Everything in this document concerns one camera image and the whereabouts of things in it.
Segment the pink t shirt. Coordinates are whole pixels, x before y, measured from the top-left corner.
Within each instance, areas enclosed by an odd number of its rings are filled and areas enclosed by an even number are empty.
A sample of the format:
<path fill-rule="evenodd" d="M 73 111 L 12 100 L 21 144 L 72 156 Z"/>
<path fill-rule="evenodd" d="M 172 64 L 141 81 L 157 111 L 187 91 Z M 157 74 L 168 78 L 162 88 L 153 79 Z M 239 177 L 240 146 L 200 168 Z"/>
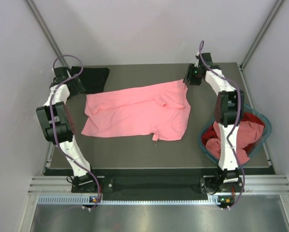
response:
<path fill-rule="evenodd" d="M 153 141 L 183 138 L 191 106 L 182 80 L 86 96 L 82 135 L 111 138 L 152 135 Z"/>

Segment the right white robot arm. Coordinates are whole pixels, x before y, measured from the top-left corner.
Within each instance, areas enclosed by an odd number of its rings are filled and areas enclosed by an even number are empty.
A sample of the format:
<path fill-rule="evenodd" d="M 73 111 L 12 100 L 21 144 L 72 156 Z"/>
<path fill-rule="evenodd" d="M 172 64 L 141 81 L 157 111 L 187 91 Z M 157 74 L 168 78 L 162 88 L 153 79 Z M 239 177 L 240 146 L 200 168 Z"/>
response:
<path fill-rule="evenodd" d="M 220 131 L 220 158 L 215 185 L 220 191 L 242 187 L 237 134 L 243 116 L 244 92 L 234 81 L 225 78 L 220 67 L 213 64 L 210 53 L 197 52 L 196 59 L 194 64 L 189 64 L 183 82 L 199 86 L 205 81 L 216 94 L 214 119 Z"/>

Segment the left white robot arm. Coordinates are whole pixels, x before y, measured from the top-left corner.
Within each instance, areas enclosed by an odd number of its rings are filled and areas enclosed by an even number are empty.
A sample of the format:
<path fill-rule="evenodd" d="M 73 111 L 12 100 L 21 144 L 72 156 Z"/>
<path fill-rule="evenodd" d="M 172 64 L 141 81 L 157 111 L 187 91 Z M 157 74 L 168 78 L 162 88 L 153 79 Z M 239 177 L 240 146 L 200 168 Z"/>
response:
<path fill-rule="evenodd" d="M 91 165 L 84 158 L 75 137 L 75 126 L 66 107 L 74 90 L 69 83 L 75 81 L 66 67 L 53 69 L 55 77 L 50 86 L 47 101 L 36 109 L 36 114 L 45 139 L 51 142 L 66 157 L 73 176 L 67 176 L 72 192 L 101 193 L 98 178 L 92 173 Z"/>

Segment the folded black t shirt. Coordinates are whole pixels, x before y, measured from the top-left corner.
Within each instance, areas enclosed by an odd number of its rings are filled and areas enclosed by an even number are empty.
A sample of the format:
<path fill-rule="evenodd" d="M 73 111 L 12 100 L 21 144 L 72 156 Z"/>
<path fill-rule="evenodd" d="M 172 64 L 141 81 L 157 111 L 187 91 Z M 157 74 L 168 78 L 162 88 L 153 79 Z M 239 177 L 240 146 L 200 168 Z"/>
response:
<path fill-rule="evenodd" d="M 84 67 L 81 74 L 77 76 L 85 88 L 84 94 L 103 92 L 109 73 L 110 69 L 108 68 Z"/>

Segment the red shirt in basket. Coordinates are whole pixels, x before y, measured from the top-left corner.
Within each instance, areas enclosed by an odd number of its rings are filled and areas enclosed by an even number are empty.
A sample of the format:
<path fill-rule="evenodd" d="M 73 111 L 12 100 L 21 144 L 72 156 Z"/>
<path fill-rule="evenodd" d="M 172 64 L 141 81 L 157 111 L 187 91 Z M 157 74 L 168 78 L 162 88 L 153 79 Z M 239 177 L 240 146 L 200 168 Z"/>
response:
<path fill-rule="evenodd" d="M 252 113 L 244 113 L 238 130 L 238 147 L 245 148 L 254 144 L 262 136 L 264 129 L 265 124 L 262 120 Z M 204 145 L 206 145 L 210 139 L 220 139 L 220 129 L 215 121 L 211 123 L 209 128 L 205 129 L 201 135 L 201 141 Z"/>

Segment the teal laundry basket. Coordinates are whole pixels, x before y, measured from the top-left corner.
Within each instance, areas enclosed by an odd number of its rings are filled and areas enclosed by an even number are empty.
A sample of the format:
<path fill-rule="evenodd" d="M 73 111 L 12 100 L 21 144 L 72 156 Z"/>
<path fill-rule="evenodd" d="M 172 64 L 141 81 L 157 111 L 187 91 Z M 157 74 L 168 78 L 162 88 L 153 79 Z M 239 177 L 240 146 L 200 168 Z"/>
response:
<path fill-rule="evenodd" d="M 252 146 L 252 148 L 247 152 L 248 157 L 251 159 L 260 148 L 262 148 L 263 143 L 267 140 L 267 138 L 269 137 L 272 127 L 271 124 L 269 122 L 269 120 L 262 115 L 261 113 L 259 113 L 258 111 L 256 111 L 255 109 L 251 108 L 250 105 L 246 104 L 244 106 L 244 113 L 252 113 L 255 116 L 257 116 L 260 120 L 262 120 L 265 124 L 265 129 L 263 131 L 262 136 L 254 143 L 254 145 Z M 215 163 L 218 163 L 219 160 L 217 160 L 217 158 L 214 158 L 213 155 L 211 155 L 209 153 L 209 151 L 205 148 L 205 146 L 203 145 L 202 141 L 201 141 L 201 135 L 204 133 L 205 129 L 209 128 L 209 125 L 211 123 L 213 123 L 215 120 L 211 119 L 209 121 L 209 123 L 205 126 L 205 128 L 201 131 L 200 135 L 198 136 L 198 142 L 200 145 L 200 148 L 202 149 L 202 151 Z"/>

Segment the pink shirt in basket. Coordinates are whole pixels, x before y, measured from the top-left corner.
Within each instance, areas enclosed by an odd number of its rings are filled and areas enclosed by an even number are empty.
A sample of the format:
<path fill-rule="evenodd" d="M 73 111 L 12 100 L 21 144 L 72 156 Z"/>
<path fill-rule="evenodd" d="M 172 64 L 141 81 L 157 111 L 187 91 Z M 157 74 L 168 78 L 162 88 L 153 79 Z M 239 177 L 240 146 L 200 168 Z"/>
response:
<path fill-rule="evenodd" d="M 242 121 L 237 132 L 237 156 L 241 164 L 247 163 L 250 158 L 247 152 L 254 143 L 262 136 L 264 126 L 250 121 Z M 217 122 L 214 122 L 202 137 L 202 143 L 214 158 L 220 159 L 220 129 Z"/>

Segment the left aluminium corner post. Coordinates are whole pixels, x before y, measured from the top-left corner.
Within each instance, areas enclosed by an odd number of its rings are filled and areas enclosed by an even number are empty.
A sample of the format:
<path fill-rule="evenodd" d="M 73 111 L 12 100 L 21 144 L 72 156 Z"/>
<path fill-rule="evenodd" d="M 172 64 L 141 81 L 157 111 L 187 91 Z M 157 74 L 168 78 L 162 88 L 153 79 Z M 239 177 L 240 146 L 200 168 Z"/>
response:
<path fill-rule="evenodd" d="M 33 15 L 34 19 L 36 20 L 40 30 L 42 31 L 43 35 L 45 36 L 46 40 L 48 41 L 50 47 L 52 48 L 56 57 L 61 57 L 62 52 L 59 49 L 52 33 L 50 32 L 46 22 L 44 21 L 37 5 L 33 0 L 23 0 L 26 6 L 28 7 L 29 11 Z"/>

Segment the aluminium corner post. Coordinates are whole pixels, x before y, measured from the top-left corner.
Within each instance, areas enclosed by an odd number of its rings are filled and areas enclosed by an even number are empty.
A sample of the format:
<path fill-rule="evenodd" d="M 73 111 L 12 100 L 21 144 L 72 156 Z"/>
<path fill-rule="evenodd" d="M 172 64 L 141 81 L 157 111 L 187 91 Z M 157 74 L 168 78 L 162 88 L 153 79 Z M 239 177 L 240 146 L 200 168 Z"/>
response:
<path fill-rule="evenodd" d="M 61 57 L 62 52 L 59 49 L 52 33 L 50 32 L 46 22 L 44 21 L 37 5 L 33 0 L 23 0 L 26 6 L 28 7 L 29 11 L 33 15 L 34 19 L 36 20 L 40 30 L 42 31 L 43 35 L 45 36 L 46 40 L 48 41 L 50 47 L 52 48 L 56 57 Z"/>
<path fill-rule="evenodd" d="M 253 40 L 250 48 L 248 49 L 246 55 L 244 56 L 242 63 L 239 65 L 239 68 L 241 71 L 243 71 L 247 67 L 250 59 L 252 58 L 256 49 L 258 48 L 261 41 L 265 37 L 268 29 L 270 28 L 271 24 L 273 23 L 274 19 L 278 15 L 279 11 L 281 10 L 281 8 L 283 7 L 285 2 L 286 2 L 285 0 L 276 0 L 275 1 L 272 9 L 270 10 L 268 16 L 266 17 L 264 23 L 261 26 L 259 32 L 257 33 L 255 39 Z"/>

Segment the aluminium frame rail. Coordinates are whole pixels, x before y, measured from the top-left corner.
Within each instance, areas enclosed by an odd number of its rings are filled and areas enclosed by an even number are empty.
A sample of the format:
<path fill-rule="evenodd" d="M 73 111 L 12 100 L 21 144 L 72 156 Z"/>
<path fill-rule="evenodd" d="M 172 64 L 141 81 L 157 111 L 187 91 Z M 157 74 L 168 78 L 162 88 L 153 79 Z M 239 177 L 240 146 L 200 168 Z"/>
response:
<path fill-rule="evenodd" d="M 119 176 L 101 177 L 102 192 L 110 193 L 121 189 L 192 189 L 199 190 L 197 176 Z M 65 176 L 36 176 L 32 178 L 29 194 L 69 194 L 72 184 Z M 283 175 L 247 175 L 244 194 L 274 195 L 289 194 L 289 182 Z"/>

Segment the right aluminium corner post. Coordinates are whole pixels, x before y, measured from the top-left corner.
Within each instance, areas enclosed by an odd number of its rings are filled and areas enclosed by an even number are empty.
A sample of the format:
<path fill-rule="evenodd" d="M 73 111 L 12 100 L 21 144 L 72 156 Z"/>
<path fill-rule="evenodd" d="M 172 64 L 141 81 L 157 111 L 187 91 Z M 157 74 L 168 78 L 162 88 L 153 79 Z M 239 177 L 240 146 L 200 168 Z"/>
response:
<path fill-rule="evenodd" d="M 247 67 L 250 59 L 252 58 L 256 49 L 258 48 L 261 41 L 265 37 L 268 29 L 270 28 L 271 24 L 273 23 L 274 19 L 278 15 L 279 11 L 281 10 L 281 8 L 283 7 L 285 2 L 286 2 L 285 0 L 276 0 L 275 1 L 272 9 L 270 10 L 268 16 L 266 17 L 264 23 L 261 26 L 259 32 L 257 33 L 255 39 L 253 40 L 250 48 L 248 49 L 246 55 L 244 56 L 242 63 L 239 65 L 239 68 L 241 71 L 243 71 Z"/>

